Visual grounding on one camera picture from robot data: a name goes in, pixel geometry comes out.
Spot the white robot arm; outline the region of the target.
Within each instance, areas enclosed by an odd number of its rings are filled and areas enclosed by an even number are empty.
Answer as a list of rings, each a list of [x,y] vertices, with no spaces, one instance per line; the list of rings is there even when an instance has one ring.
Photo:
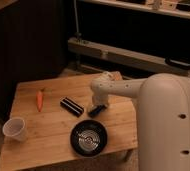
[[[145,79],[115,80],[105,72],[92,80],[92,103],[108,96],[137,100],[139,171],[190,171],[190,78],[155,74]]]

